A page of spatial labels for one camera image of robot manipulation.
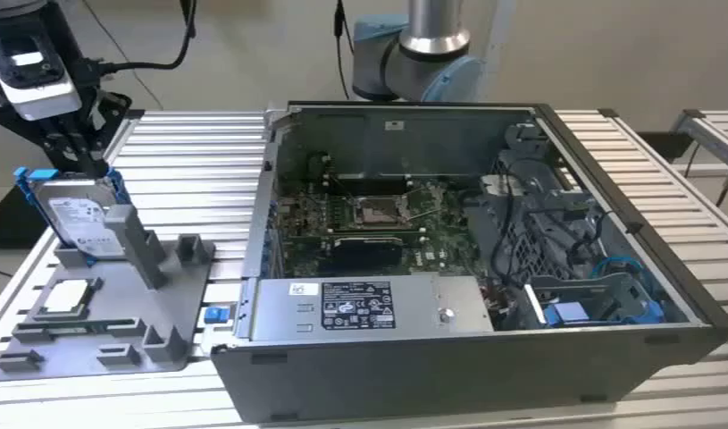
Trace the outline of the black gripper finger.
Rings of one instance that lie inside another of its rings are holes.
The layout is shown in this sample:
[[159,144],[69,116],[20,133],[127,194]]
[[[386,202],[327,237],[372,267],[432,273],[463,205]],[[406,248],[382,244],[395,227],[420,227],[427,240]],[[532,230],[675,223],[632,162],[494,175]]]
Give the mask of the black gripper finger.
[[52,166],[64,172],[85,172],[81,164],[84,125],[80,111],[28,121],[13,105],[0,96],[0,126],[36,145]]
[[79,90],[80,109],[71,113],[71,144],[80,172],[101,178],[108,171],[104,151],[131,106],[131,98],[100,88]]

